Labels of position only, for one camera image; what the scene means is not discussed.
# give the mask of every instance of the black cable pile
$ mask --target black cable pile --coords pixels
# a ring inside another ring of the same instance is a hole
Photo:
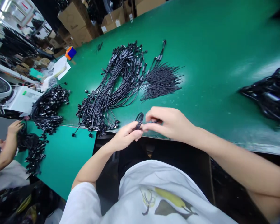
[[[256,101],[267,118],[280,122],[280,68],[239,92]]]
[[[158,57],[155,57],[150,69],[145,76],[145,93],[140,101],[146,101],[159,96],[175,93],[181,89],[181,76],[177,75],[179,66],[173,67],[167,63],[161,63],[166,40],[163,41],[163,49]]]
[[[48,89],[34,103],[31,111],[31,119],[35,122],[38,129],[42,129],[43,132],[49,135],[56,132],[56,128],[63,120],[62,116],[57,115],[57,112],[63,103],[69,104],[69,92],[58,85]]]
[[[40,174],[40,163],[43,158],[46,157],[44,154],[44,148],[49,142],[46,140],[46,134],[43,133],[40,137],[36,134],[27,133],[27,124],[18,132],[17,141],[19,151],[28,150],[28,157],[25,159],[25,162],[28,163],[26,166],[27,173],[33,175]]]
[[[112,109],[128,106],[136,99],[145,75],[147,63],[143,54],[146,52],[142,51],[142,45],[137,46],[137,41],[129,43],[127,47],[113,49],[108,66],[103,69],[99,87],[91,93],[86,90],[87,98],[78,104],[76,115],[80,126],[85,126],[90,132],[100,131],[100,136],[105,135],[107,130],[117,128],[119,120]]]

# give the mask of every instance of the coworker's hand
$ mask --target coworker's hand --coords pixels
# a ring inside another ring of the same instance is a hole
[[[8,126],[7,134],[17,134],[23,125],[24,124],[22,124],[20,120],[13,122],[10,126]]]
[[[192,145],[197,138],[200,128],[194,126],[178,109],[168,107],[152,107],[146,114],[146,122],[160,119],[161,123],[146,123],[143,131],[153,130],[173,140]]]
[[[5,141],[3,141],[2,139],[0,139],[0,148],[3,149],[5,146]]]
[[[110,149],[114,152],[120,151],[128,147],[132,141],[138,141],[141,138],[143,131],[133,131],[137,124],[137,121],[133,121],[132,123],[123,126],[111,141],[107,143]]]

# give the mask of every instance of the person's left hand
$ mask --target person's left hand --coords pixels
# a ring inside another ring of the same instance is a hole
[[[123,126],[111,139],[111,141],[107,143],[110,149],[114,152],[120,151],[128,147],[132,141],[138,141],[141,138],[143,131],[133,131],[137,124],[138,121],[133,121],[126,126]]]

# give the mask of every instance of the coiled black cable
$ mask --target coiled black cable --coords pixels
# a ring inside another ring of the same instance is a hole
[[[43,133],[40,137],[34,133],[27,133],[27,122],[17,134],[17,143],[19,152],[28,150],[28,156],[25,162],[28,163],[26,166],[27,173],[32,175],[40,174],[40,163],[43,158],[46,157],[44,150],[46,144],[49,142],[46,140],[46,134]]]
[[[38,129],[52,135],[56,128],[62,123],[62,116],[58,116],[58,110],[63,103],[69,104],[69,91],[60,85],[48,89],[34,103],[31,110],[31,119]]]
[[[144,114],[143,114],[142,112],[140,112],[140,113],[138,114],[138,116],[136,117],[136,121],[138,121],[138,124],[137,124],[135,130],[139,130],[139,129],[140,129],[141,124],[142,124],[142,122],[143,122],[143,118],[144,118]]]
[[[243,87],[239,92],[253,99],[264,116],[280,122],[280,68],[273,75]]]

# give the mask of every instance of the green mat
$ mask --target green mat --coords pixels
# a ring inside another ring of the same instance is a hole
[[[33,122],[28,121],[28,133],[42,134]],[[72,183],[81,167],[92,156],[96,132],[88,137],[86,129],[79,129],[76,137],[72,133],[76,128],[59,126],[53,135],[47,135],[49,143],[45,147],[46,157],[41,162],[41,174],[37,177],[52,190],[67,200]],[[25,158],[28,152],[20,152],[16,160],[26,167]]]
[[[71,90],[70,104],[61,109],[64,124],[78,126],[77,105],[85,89],[98,87],[113,48],[137,40],[148,50],[149,67],[166,39],[163,61],[185,66],[179,70],[182,89],[144,103],[141,90],[131,105],[113,110],[120,126],[152,106],[174,107],[193,124],[246,149],[280,154],[277,123],[237,93],[280,67],[280,19],[272,19],[279,9],[275,0],[171,0],[83,45],[61,80]],[[145,135],[163,138],[155,132]]]

